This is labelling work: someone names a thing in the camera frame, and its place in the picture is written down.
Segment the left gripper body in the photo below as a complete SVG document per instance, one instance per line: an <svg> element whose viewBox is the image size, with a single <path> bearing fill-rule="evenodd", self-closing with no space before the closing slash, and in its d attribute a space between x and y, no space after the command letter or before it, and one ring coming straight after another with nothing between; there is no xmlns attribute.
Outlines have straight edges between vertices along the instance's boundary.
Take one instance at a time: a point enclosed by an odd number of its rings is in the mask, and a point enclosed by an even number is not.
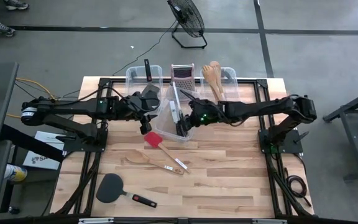
<svg viewBox="0 0 358 224"><path fill-rule="evenodd" d="M113 121L137 121L137 111L132 104L132 96L112 98L112 120Z"/></svg>

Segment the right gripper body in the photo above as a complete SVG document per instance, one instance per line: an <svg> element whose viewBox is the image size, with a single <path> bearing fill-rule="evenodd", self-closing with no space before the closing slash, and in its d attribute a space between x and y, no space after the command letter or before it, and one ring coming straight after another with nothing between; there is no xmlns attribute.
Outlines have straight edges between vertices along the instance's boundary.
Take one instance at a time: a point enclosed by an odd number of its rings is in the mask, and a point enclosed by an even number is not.
<svg viewBox="0 0 358 224"><path fill-rule="evenodd" d="M191 108L189 118L192 126L206 126L225 121L223 112L209 100L192 100L189 102L189 106Z"/></svg>

